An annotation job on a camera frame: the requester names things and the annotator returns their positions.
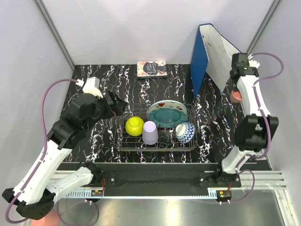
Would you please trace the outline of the yellow-green bowl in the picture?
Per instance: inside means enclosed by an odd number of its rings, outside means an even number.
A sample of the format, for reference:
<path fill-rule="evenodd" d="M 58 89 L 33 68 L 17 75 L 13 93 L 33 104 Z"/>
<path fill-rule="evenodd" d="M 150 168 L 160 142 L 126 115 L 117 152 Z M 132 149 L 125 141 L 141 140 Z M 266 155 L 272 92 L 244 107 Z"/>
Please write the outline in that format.
<path fill-rule="evenodd" d="M 143 133 L 144 121 L 142 118 L 133 116 L 126 121 L 126 132 L 131 136 L 140 136 Z"/>

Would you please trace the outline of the lavender plastic cup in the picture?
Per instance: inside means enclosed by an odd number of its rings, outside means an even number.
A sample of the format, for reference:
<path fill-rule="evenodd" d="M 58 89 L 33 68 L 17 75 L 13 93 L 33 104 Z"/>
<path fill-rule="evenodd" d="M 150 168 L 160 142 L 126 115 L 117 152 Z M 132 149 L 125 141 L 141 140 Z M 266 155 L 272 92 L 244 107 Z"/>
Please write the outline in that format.
<path fill-rule="evenodd" d="M 154 145 L 158 141 L 157 126 L 152 121 L 147 121 L 143 126 L 143 142 L 146 145 Z"/>

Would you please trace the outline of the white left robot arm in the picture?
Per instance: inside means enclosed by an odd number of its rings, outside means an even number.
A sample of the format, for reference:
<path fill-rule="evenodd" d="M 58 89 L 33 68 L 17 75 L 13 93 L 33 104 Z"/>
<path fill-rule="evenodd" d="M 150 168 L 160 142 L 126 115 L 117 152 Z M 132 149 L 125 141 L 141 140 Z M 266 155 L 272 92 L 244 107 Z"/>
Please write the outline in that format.
<path fill-rule="evenodd" d="M 23 180 L 14 188 L 4 190 L 2 197 L 10 206 L 16 206 L 20 216 L 39 220 L 70 192 L 102 182 L 102 170 L 92 162 L 84 163 L 57 182 L 51 183 L 50 179 L 97 122 L 123 115 L 128 102 L 111 90 L 108 94 L 112 103 L 88 93 L 81 93 L 72 100 L 69 109 L 53 124 L 39 157 Z"/>

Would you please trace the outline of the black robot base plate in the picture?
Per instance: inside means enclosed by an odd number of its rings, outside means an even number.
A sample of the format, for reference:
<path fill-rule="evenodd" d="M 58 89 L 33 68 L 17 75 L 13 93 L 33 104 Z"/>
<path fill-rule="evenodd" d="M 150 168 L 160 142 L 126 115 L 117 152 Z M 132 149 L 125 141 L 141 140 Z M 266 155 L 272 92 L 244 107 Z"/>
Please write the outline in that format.
<path fill-rule="evenodd" d="M 80 162 L 80 167 L 91 167 L 97 178 L 93 186 L 102 179 L 106 187 L 122 186 L 183 186 L 209 187 L 236 184 L 237 176 L 222 171 L 220 163 L 92 163 Z"/>

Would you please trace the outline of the pink plastic cup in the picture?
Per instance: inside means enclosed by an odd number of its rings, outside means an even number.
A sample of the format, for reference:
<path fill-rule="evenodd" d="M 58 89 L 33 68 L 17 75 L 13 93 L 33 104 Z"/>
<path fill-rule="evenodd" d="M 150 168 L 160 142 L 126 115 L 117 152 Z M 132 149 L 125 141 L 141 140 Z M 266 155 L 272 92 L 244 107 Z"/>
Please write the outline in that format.
<path fill-rule="evenodd" d="M 242 96 L 238 89 L 232 89 L 230 99 L 233 103 L 239 103 L 242 101 Z"/>

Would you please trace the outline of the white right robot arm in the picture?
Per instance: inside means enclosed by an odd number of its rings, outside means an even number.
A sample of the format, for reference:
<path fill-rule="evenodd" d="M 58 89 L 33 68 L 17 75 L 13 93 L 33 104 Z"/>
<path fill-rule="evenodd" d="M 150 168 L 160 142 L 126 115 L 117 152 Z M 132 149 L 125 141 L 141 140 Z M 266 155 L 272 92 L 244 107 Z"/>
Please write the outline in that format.
<path fill-rule="evenodd" d="M 261 159 L 269 152 L 271 140 L 279 125 L 267 109 L 260 90 L 257 62 L 252 55 L 235 53 L 232 56 L 230 80 L 232 93 L 240 94 L 244 118 L 238 125 L 234 146 L 213 173 L 212 181 L 221 187 L 238 178 L 240 168 L 250 158 Z"/>

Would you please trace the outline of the blue white patterned bowl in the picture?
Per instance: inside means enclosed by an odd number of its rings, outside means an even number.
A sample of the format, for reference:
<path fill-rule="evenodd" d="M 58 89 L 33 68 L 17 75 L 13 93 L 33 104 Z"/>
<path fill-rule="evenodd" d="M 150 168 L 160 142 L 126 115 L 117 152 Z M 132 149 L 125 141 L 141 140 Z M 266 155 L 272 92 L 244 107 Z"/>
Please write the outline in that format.
<path fill-rule="evenodd" d="M 195 126 L 190 122 L 184 122 L 175 128 L 176 138 L 181 144 L 186 144 L 190 142 L 196 132 Z"/>

